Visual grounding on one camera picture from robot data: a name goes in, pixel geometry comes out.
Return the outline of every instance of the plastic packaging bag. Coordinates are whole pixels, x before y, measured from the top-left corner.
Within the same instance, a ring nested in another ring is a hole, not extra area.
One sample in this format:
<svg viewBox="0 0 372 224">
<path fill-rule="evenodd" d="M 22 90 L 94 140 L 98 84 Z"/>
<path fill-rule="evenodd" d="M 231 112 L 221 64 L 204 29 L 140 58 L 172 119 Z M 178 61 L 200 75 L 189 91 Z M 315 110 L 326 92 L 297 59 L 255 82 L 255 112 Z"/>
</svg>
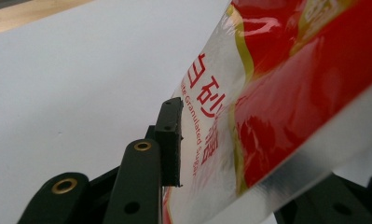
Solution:
<svg viewBox="0 0 372 224">
<path fill-rule="evenodd" d="M 232 1 L 173 95 L 183 186 L 164 223 L 202 223 L 245 192 L 261 221 L 365 149 L 303 147 L 371 85 L 372 0 Z"/>
</svg>

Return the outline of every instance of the white surface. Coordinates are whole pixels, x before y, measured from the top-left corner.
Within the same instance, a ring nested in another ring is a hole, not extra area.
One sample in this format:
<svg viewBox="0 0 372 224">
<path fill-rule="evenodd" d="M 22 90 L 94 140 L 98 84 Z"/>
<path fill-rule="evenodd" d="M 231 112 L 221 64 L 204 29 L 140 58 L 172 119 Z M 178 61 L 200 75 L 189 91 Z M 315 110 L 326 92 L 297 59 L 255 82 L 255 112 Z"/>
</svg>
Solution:
<svg viewBox="0 0 372 224">
<path fill-rule="evenodd" d="M 226 5 L 97 0 L 0 34 L 0 223 L 55 175 L 118 166 Z"/>
</svg>

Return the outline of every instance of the metal grommet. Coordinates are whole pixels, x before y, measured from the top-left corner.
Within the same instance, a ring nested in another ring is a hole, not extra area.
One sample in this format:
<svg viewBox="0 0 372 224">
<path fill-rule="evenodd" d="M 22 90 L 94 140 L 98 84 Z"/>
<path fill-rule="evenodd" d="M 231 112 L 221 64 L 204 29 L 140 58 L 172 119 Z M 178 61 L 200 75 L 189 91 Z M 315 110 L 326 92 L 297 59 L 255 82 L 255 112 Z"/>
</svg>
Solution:
<svg viewBox="0 0 372 224">
<path fill-rule="evenodd" d="M 147 151 L 148 149 L 151 148 L 151 143 L 149 142 L 140 142 L 137 143 L 134 148 L 138 151 Z"/>
<path fill-rule="evenodd" d="M 66 178 L 58 181 L 51 189 L 54 194 L 64 194 L 74 189 L 77 185 L 77 180 L 74 178 Z"/>
</svg>

